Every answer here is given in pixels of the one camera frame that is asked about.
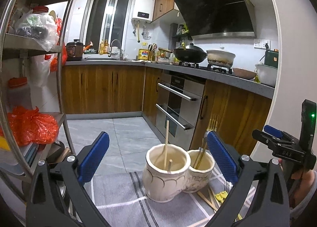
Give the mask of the person's right hand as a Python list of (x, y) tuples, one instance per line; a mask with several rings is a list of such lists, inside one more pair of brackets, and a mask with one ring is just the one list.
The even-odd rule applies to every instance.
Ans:
[(291, 174), (291, 180), (297, 184), (289, 195), (290, 208), (307, 206), (316, 192), (316, 171), (299, 169)]

